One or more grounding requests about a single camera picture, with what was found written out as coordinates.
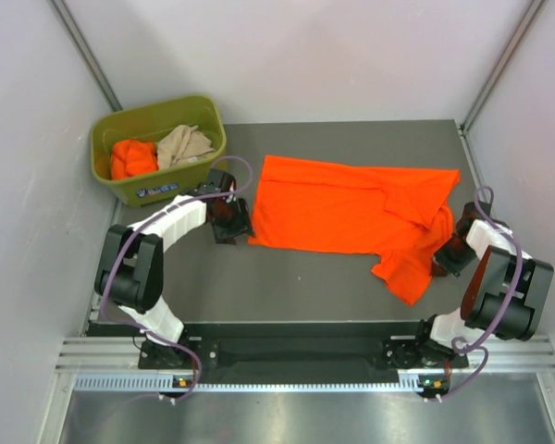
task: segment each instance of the gray table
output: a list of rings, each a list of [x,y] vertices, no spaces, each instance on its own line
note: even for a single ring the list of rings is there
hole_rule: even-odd
[[[253,209],[255,185],[266,154],[354,166],[459,168],[450,196],[459,217],[472,200],[473,177],[453,121],[399,121],[228,125],[228,152],[248,159],[255,177],[244,193]],[[246,169],[231,167],[244,182]],[[121,223],[145,219],[164,203],[125,208]],[[377,256],[308,253],[215,245],[199,228],[165,256],[164,295],[183,321],[411,320],[456,309],[475,270],[435,279],[409,307],[371,273]]]

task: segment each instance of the white wall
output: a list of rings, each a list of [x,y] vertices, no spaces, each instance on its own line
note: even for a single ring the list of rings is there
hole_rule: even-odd
[[[555,0],[547,2],[471,132],[496,211],[555,266]],[[542,327],[555,347],[555,276]]]
[[[523,0],[68,0],[125,107],[187,93],[227,123],[461,121]]]
[[[108,112],[47,2],[0,0],[0,443],[33,440],[86,314],[113,202],[87,133]]]

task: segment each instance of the orange t-shirt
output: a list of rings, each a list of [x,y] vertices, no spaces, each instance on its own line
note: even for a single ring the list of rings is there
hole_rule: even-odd
[[[321,253],[379,254],[372,272],[413,305],[453,230],[458,170],[345,166],[268,155],[249,243]]]
[[[154,142],[126,139],[113,145],[111,179],[133,178],[155,171],[158,171],[158,160]]]

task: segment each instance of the plastic laundry basket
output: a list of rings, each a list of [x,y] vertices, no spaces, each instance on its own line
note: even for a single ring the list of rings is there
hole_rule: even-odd
[[[122,180],[111,179],[111,151],[124,139],[158,142],[178,125],[197,125],[216,150],[203,160]],[[226,151],[226,133],[216,105],[191,95],[119,111],[102,118],[91,131],[92,173],[123,202],[142,206],[167,199],[205,180],[211,164]]]

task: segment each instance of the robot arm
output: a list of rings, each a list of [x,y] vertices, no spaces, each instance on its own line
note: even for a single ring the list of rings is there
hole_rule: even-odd
[[[177,343],[183,323],[170,311],[162,296],[164,253],[194,228],[209,222],[216,243],[235,243],[240,234],[254,236],[249,210],[244,199],[234,196],[206,196],[236,189],[236,180],[224,171],[210,170],[206,182],[186,195],[177,196],[148,219],[158,218],[146,227],[130,245],[124,262],[114,276],[109,299],[145,327],[148,338],[157,343],[162,338]],[[130,234],[144,221],[128,227],[114,225],[106,234],[101,260],[94,282],[103,294],[117,255]]]
[[[488,214],[491,205],[481,203]],[[479,265],[462,299],[461,307],[450,314],[435,315],[422,321],[418,349],[422,360],[439,363],[453,359],[452,340],[464,338],[471,343],[481,337],[500,310],[513,279],[516,251],[501,231],[512,234],[505,224],[496,222],[499,231],[478,214],[474,203],[464,206],[456,231],[434,255],[432,274],[456,276],[475,258]],[[550,264],[523,252],[523,270],[516,292],[498,326],[499,339],[528,340],[535,333],[553,276]]]

